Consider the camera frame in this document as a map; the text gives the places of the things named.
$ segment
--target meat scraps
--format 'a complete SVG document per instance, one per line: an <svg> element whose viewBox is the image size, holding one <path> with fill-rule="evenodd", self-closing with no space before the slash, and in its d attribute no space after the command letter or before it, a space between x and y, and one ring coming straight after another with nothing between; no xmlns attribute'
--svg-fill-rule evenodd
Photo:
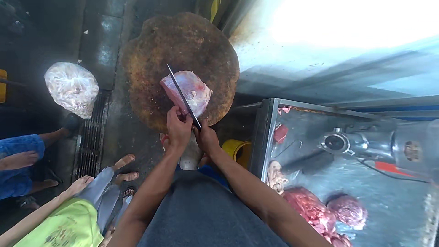
<svg viewBox="0 0 439 247"><path fill-rule="evenodd" d="M352 247L346 235L335 232L335 215L303 187L286 190L282 195L321 236L335 247Z"/></svg>
<svg viewBox="0 0 439 247"><path fill-rule="evenodd" d="M210 100L210 95L213 91L210 90L209 87L207 87L206 84L204 84L204 82L202 82L192 71L179 71L174 73L174 76L190 108L195 116L199 117L204 110L206 110L207 104ZM180 107L180 111L183 114L188 114L189 111L184 105L183 99L172 81L171 76L168 75L161 79L160 85L165 89L169 99L172 100L175 105Z"/></svg>
<svg viewBox="0 0 439 247"><path fill-rule="evenodd" d="M278 109L277 109L277 113L279 113L279 115L282 115L282 111L284 111L285 113L288 113L288 112L290 112L290 110L293 108L293 106L288 106L288 107L279 107Z"/></svg>
<svg viewBox="0 0 439 247"><path fill-rule="evenodd" d="M267 169L267 185L276 190L279 195L284 192L284 184L288 183L288 179L281 173L281 164L275 160L270 162Z"/></svg>
<svg viewBox="0 0 439 247"><path fill-rule="evenodd" d="M355 230L363 230L366 225L367 210L352 196L344 195L331 200L327 207L337 220L351 226Z"/></svg>
<svg viewBox="0 0 439 247"><path fill-rule="evenodd" d="M338 233L331 234L331 240L329 241L334 247L352 247L352 243L346 234L340 235Z"/></svg>
<svg viewBox="0 0 439 247"><path fill-rule="evenodd" d="M278 143L283 143L284 140L285 140L285 137L287 137L287 133L288 133L288 127L281 124L277 128L274 129L274 136L273 136L273 138Z"/></svg>

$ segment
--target wooden cutting board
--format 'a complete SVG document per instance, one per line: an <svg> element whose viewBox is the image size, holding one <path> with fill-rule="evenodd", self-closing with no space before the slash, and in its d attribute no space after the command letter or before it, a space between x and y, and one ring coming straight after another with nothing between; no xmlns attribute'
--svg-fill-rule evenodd
<svg viewBox="0 0 439 247"><path fill-rule="evenodd" d="M207 19L180 13L146 20L139 37L122 50L122 65L130 81L130 104L143 123L167 133L166 113L174 104L159 84L169 74L167 63L174 73L193 71L213 90L199 120L207 118L210 126L226 115L239 77L236 52Z"/></svg>

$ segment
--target yellow object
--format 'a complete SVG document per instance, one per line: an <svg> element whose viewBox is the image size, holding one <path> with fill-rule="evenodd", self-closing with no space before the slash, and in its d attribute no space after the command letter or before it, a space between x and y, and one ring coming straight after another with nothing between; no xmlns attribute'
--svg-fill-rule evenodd
<svg viewBox="0 0 439 247"><path fill-rule="evenodd" d="M235 139L229 139L224 142L221 147L226 153L233 158L238 164L248 169L248 161L250 160L250 152L252 149L251 142L243 142Z"/></svg>
<svg viewBox="0 0 439 247"><path fill-rule="evenodd" d="M7 79L6 70L0 69L0 78ZM0 103L5 103L6 101L6 84L0 82Z"/></svg>
<svg viewBox="0 0 439 247"><path fill-rule="evenodd" d="M210 23L215 19L215 15L220 8L221 0L213 0L212 8L210 9Z"/></svg>

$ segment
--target knife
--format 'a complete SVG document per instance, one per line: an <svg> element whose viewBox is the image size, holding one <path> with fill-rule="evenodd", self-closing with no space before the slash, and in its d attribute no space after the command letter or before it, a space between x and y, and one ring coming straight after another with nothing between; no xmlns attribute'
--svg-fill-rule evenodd
<svg viewBox="0 0 439 247"><path fill-rule="evenodd" d="M192 119L194 120L194 126L197 127L199 131L201 131L201 124L198 121L197 117L195 116L194 112L192 111L191 107L189 106L189 103L187 102L186 98L183 95L183 92L181 91L180 87L178 86L177 81L175 80L174 73L172 73L171 67L169 67L169 64L166 64L169 69L169 75L172 78L172 81L175 84L175 87L177 88L178 92L180 93L181 98L183 99L184 105L186 106L187 110L189 111L189 114L191 115Z"/></svg>

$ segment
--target drain grate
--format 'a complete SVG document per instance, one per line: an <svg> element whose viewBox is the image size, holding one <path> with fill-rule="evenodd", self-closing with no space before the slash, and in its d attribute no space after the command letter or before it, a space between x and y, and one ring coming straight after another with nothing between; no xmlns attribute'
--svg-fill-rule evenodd
<svg viewBox="0 0 439 247"><path fill-rule="evenodd" d="M104 127L107 122L109 98L110 92L99 92L91 119L85 120L79 128L72 181L85 175L96 177L101 169Z"/></svg>

